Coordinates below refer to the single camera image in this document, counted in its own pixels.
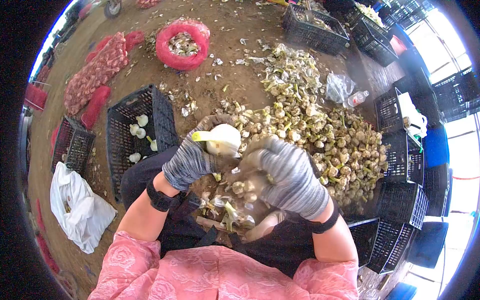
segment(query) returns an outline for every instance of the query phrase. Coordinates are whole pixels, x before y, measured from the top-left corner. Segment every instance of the white plastic bag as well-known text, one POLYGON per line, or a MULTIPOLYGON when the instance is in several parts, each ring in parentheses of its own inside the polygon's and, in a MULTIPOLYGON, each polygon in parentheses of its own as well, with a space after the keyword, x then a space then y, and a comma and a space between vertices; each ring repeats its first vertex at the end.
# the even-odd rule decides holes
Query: white plastic bag
POLYGON ((117 211, 93 193, 88 183, 75 171, 57 163, 50 186, 50 207, 61 228, 85 253, 98 246, 105 228, 117 211), (71 211, 67 213, 64 203, 71 211))
POLYGON ((343 103, 353 92, 355 82, 348 76, 330 73, 327 76, 326 98, 335 103, 343 103))

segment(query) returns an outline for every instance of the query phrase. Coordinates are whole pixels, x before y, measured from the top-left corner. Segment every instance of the gray knit glove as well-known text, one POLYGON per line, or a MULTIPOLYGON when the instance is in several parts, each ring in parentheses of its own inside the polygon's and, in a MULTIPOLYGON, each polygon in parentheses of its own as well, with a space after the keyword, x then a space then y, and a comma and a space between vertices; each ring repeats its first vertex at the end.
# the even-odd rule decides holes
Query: gray knit glove
POLYGON ((192 140, 195 131, 210 131, 223 123, 233 126, 231 116, 213 115, 203 118, 197 127, 188 133, 172 159, 163 165, 165 178, 175 189, 187 191, 190 184, 203 175, 221 172, 223 168, 231 170, 236 167, 237 159, 208 154, 204 150, 205 142, 192 140))
MULTIPOLYGON (((297 212, 307 220, 315 219, 327 206, 328 191, 314 176, 310 158, 292 144, 270 137, 250 143, 239 168, 241 173, 260 170, 270 174, 273 184, 264 180, 259 195, 273 206, 297 212)), ((258 177, 254 181, 257 187, 258 177)))

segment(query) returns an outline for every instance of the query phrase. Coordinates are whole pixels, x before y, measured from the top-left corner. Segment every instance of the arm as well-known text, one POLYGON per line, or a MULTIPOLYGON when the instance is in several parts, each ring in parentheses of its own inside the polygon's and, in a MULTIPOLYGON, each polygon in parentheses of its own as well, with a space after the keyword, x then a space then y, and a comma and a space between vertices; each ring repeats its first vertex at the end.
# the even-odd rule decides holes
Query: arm
MULTIPOLYGON (((163 166, 163 171, 153 178, 153 187, 168 197, 176 196, 180 191, 187 191, 190 184, 203 175, 218 172, 223 166, 229 166, 236 160, 231 157, 213 156, 203 150, 200 142, 192 140, 195 131, 209 131, 222 123, 232 123, 228 115, 205 117, 198 123, 180 145, 173 158, 163 166)), ((145 190, 133 202, 121 220, 117 232, 126 231, 132 238, 144 241, 154 241, 163 229, 169 203, 162 205, 152 203, 145 190)))
MULTIPOLYGON (((269 204, 294 211, 309 221, 324 223, 334 206, 327 189, 315 177, 311 160, 302 149, 281 140, 265 138, 250 143, 240 163, 242 176, 255 182, 257 194, 269 204), (258 171, 270 174, 273 183, 258 171)), ((352 235, 341 216, 322 234, 312 234, 315 256, 320 262, 357 261, 352 235)))

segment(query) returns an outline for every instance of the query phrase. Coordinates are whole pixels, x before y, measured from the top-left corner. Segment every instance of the red mesh sack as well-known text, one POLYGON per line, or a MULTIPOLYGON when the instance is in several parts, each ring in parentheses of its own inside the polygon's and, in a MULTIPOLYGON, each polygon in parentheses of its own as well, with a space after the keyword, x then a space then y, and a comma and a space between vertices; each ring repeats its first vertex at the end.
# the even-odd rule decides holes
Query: red mesh sack
POLYGON ((75 74, 65 88, 63 101, 70 115, 76 115, 92 98, 93 92, 105 85, 128 65, 126 40, 117 32, 98 54, 75 74))
POLYGON ((150 8, 160 3, 160 0, 137 0, 138 8, 150 8))
POLYGON ((88 103, 87 110, 81 117, 82 123, 88 130, 91 130, 93 125, 95 125, 102 107, 107 102, 108 96, 110 96, 110 88, 105 85, 99 87, 93 92, 92 99, 88 103))
POLYGON ((132 31, 125 36, 125 40, 127 40, 127 51, 130 51, 144 41, 144 33, 140 30, 132 31))
POLYGON ((24 100, 25 105, 30 106, 36 110, 43 110, 46 100, 47 93, 44 90, 34 86, 33 84, 27 85, 24 100))
POLYGON ((103 47, 105 47, 105 45, 112 39, 113 36, 106 36, 104 37, 98 44, 97 46, 95 47, 95 50, 93 50, 92 52, 90 52, 86 59, 85 59, 85 62, 86 63, 89 63, 92 61, 92 59, 98 54, 98 52, 103 49, 103 47))
POLYGON ((52 136, 50 137, 50 156, 53 156, 53 149, 55 148, 55 142, 57 141, 57 135, 59 133, 60 124, 53 130, 52 136))
POLYGON ((193 70, 200 66, 208 54, 210 30, 197 20, 175 20, 156 35, 156 56, 162 63, 177 70, 193 70), (188 32, 198 45, 198 53, 179 56, 170 52, 168 42, 180 32, 188 32))

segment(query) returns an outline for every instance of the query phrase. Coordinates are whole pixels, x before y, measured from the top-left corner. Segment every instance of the black pants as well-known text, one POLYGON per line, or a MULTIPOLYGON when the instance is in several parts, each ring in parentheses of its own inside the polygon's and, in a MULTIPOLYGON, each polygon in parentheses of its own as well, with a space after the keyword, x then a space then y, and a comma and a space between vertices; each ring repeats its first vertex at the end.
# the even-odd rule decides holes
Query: black pants
MULTIPOLYGON (((162 170, 163 164, 173 157, 177 149, 177 147, 172 147, 142 160, 123 174, 120 193, 125 210, 128 210, 130 205, 140 196, 148 181, 152 180, 162 170)), ((218 245, 214 242, 215 228, 205 233, 202 227, 189 215, 190 213, 178 217, 186 210, 186 207, 188 207, 187 204, 176 204, 169 211, 163 230, 158 237, 161 242, 160 257, 163 257, 170 250, 218 245)), ((304 219, 293 213, 275 226, 270 234, 253 242, 242 244, 236 234, 230 234, 229 236, 233 244, 233 250, 239 251, 262 264, 277 268, 289 277, 293 277, 302 261, 315 257, 312 234, 308 231, 304 219)))

